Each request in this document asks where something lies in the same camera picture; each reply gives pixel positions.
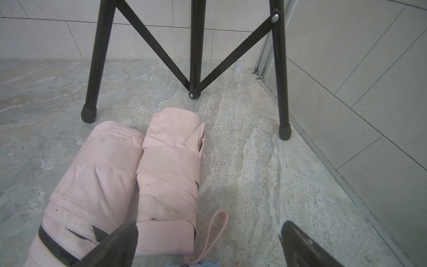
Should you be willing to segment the black music stand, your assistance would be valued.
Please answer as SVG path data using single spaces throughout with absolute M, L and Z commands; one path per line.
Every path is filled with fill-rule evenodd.
M 190 77 L 182 73 L 167 52 L 142 23 L 137 14 L 126 1 L 101 1 L 97 20 L 95 42 L 93 46 L 89 83 L 81 119 L 93 123 L 97 117 L 97 101 L 100 92 L 103 69 L 111 36 L 115 11 L 119 10 L 131 26 L 151 47 L 161 61 L 182 83 L 193 100 L 201 92 L 248 52 L 265 35 L 271 33 L 276 70 L 277 99 L 279 107 L 279 137 L 290 140 L 291 126 L 289 116 L 288 77 L 286 67 L 285 5 L 283 1 L 270 0 L 270 16 L 249 37 L 247 37 L 226 59 L 224 59 L 208 76 L 201 78 L 203 37 L 205 30 L 206 1 L 191 1 L 191 43 L 190 43 Z

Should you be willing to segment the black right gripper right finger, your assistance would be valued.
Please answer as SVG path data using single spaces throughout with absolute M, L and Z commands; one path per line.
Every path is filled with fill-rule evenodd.
M 343 267 L 292 221 L 286 221 L 279 235 L 288 267 Z

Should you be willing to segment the blue folded umbrella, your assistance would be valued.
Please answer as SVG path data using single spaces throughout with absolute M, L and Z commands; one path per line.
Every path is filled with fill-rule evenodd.
M 195 265 L 187 265 L 187 264 L 170 264 L 166 265 L 165 267 L 222 267 L 221 263 L 219 261 L 202 261 Z

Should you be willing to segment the pink folded umbrella right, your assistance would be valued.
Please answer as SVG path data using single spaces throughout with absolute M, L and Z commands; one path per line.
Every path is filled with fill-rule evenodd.
M 194 266 L 212 248 L 205 243 L 201 255 L 190 260 L 204 141 L 205 124 L 192 111 L 168 107 L 151 118 L 136 171 L 136 256 L 182 255 Z

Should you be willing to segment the pink folded umbrella left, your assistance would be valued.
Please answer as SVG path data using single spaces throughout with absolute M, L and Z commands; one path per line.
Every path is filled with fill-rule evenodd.
M 142 132 L 98 124 L 50 196 L 28 267 L 71 267 L 126 219 L 141 160 Z

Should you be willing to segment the pink folded umbrella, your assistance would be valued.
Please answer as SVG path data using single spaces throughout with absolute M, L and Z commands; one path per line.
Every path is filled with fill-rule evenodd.
M 212 248 L 205 243 L 201 255 L 190 260 L 204 141 L 205 124 L 192 111 L 168 107 L 151 118 L 136 171 L 136 256 L 182 255 L 194 266 Z
M 142 132 L 98 124 L 50 196 L 28 267 L 71 267 L 126 219 L 141 160 Z

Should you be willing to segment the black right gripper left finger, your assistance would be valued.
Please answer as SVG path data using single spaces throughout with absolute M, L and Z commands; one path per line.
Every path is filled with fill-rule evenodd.
M 73 267 L 131 267 L 138 234 L 135 221 L 123 223 Z

